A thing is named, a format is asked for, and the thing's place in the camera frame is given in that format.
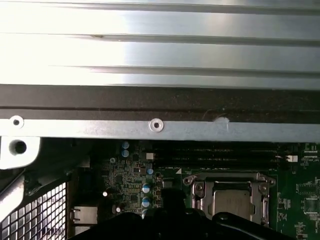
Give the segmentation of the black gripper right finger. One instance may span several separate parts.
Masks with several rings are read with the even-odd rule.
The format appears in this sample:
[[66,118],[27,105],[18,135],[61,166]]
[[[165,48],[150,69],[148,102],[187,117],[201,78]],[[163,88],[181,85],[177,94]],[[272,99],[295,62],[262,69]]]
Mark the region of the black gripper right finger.
[[284,235],[229,212],[219,212],[208,219],[204,212],[186,208],[186,194],[172,189],[173,229],[184,240],[283,240]]

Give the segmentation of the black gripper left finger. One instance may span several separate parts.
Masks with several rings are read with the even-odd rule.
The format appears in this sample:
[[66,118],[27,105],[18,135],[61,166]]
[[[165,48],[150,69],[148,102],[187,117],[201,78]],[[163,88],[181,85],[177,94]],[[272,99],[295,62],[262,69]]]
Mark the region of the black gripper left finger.
[[144,217],[121,213],[74,236],[76,240],[171,240],[175,232],[175,189],[161,190],[162,205]]

